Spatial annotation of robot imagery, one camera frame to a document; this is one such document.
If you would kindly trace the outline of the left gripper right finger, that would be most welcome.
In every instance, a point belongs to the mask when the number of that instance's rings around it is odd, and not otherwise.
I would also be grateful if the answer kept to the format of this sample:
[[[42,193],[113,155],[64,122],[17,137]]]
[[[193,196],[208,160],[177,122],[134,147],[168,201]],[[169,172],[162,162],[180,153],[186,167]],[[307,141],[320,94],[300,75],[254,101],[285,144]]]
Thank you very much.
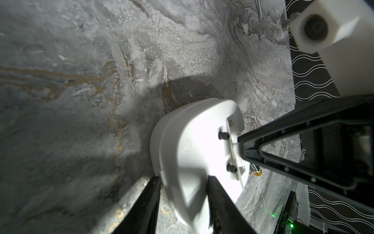
[[[214,234],[254,234],[231,198],[215,176],[208,176],[207,197],[209,203],[209,226]]]

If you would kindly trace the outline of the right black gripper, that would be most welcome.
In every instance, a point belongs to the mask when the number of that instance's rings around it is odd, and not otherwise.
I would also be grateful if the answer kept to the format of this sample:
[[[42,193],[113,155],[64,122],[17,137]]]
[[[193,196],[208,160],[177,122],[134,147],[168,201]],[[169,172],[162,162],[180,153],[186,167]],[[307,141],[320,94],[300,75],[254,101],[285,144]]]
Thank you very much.
[[[303,136],[306,159],[293,162],[264,147]],[[238,137],[242,159],[313,186],[360,209],[374,210],[374,96],[325,99]],[[328,234],[298,218],[291,191],[276,206],[274,234]]]

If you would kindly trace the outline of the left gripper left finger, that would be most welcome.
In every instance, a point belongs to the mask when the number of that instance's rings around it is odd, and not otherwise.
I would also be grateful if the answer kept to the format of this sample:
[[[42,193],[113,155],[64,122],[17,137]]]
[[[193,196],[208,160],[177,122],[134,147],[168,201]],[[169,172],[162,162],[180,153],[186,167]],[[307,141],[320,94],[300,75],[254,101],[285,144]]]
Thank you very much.
[[[161,179],[153,176],[114,234],[156,233]]]

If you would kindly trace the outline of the black gold AA battery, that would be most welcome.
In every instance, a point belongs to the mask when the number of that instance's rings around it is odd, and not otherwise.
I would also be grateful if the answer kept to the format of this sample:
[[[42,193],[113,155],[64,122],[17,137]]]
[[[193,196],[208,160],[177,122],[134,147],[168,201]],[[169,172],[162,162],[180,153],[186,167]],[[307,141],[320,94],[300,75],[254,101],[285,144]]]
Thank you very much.
[[[262,169],[259,166],[255,165],[253,163],[250,163],[249,167],[250,167],[251,173],[254,174],[255,176],[261,176],[262,175],[263,172],[262,172]]]

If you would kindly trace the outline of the white square alarm clock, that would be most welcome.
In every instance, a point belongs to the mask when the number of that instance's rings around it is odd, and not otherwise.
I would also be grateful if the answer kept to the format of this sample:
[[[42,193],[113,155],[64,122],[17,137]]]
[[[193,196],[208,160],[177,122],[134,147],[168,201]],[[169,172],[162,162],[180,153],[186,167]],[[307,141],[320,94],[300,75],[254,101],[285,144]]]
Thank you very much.
[[[239,105],[209,98],[179,107],[153,129],[153,170],[162,180],[167,203],[178,220],[198,234],[211,234],[206,186],[215,176],[236,202],[250,173],[239,155],[238,135],[244,130]]]

